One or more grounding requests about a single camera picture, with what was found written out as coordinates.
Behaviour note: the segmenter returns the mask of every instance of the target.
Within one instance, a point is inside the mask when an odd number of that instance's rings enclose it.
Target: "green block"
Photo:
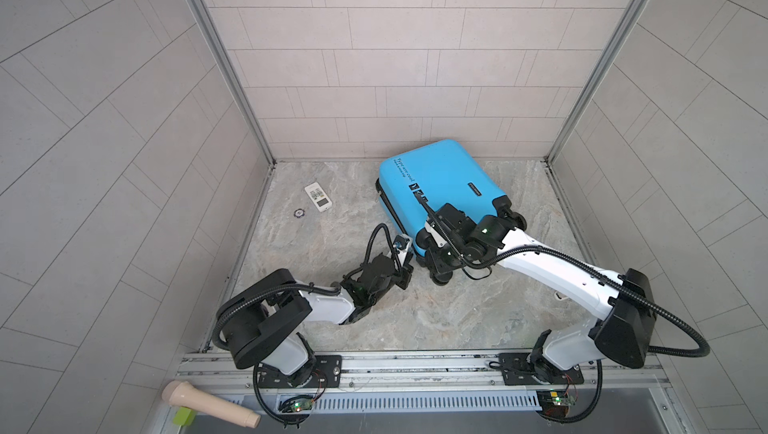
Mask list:
[[[176,411],[173,423],[177,426],[189,426],[192,424],[196,414],[197,411],[193,411],[188,407],[180,407],[179,410]]]

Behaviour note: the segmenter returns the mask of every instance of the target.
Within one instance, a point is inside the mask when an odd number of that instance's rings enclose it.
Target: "floor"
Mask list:
[[[480,163],[526,217],[531,236],[581,258],[542,162]],[[378,172],[378,162],[278,163],[235,292],[281,267],[304,282],[329,285],[360,265],[378,223],[394,232],[376,195]],[[315,181],[333,201],[323,213],[303,190]],[[298,219],[299,208],[306,215]],[[380,236],[373,252],[384,248]],[[442,287],[415,267],[408,290],[393,287],[360,322],[312,323],[300,332],[317,351],[529,348],[543,330],[587,315],[547,286],[501,267],[478,281],[459,273]]]

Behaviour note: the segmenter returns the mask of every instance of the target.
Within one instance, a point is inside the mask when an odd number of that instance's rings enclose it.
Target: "wall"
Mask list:
[[[278,159],[542,157],[628,0],[205,0]]]
[[[768,0],[651,0],[554,162],[598,263],[645,272],[710,341],[664,361],[701,432],[768,429],[767,17]]]
[[[139,432],[266,160],[185,0],[0,0],[0,431]]]

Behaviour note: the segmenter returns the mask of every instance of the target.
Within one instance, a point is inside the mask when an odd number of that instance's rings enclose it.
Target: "mounting plate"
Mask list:
[[[315,369],[321,371],[328,381],[326,388],[339,387],[341,378],[341,356],[315,356],[317,359],[317,365]],[[334,369],[338,368],[337,374],[334,374]],[[294,389],[288,383],[288,376],[276,369],[267,369],[264,365],[259,366],[259,388],[261,389]],[[310,377],[310,380],[306,384],[301,386],[301,389],[316,388],[318,384],[317,376]]]
[[[498,362],[503,365],[512,365],[520,370],[528,369],[528,353],[526,352],[502,352],[498,355]],[[574,384],[584,384],[584,376],[581,375],[581,370],[578,366],[573,369],[569,369],[563,372],[561,379],[556,379],[552,384],[542,384],[543,386],[556,386],[568,384],[568,380],[565,378],[565,374],[571,377],[571,381]],[[530,386],[539,384],[533,377],[533,374],[521,374],[513,371],[502,371],[504,376],[505,386]]]

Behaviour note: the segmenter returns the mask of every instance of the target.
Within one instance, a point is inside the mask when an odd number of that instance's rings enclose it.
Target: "tan cylinder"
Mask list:
[[[197,390],[187,381],[169,382],[163,389],[163,401],[172,406],[183,406],[204,412],[242,427],[255,428],[261,420],[261,416],[254,411]]]

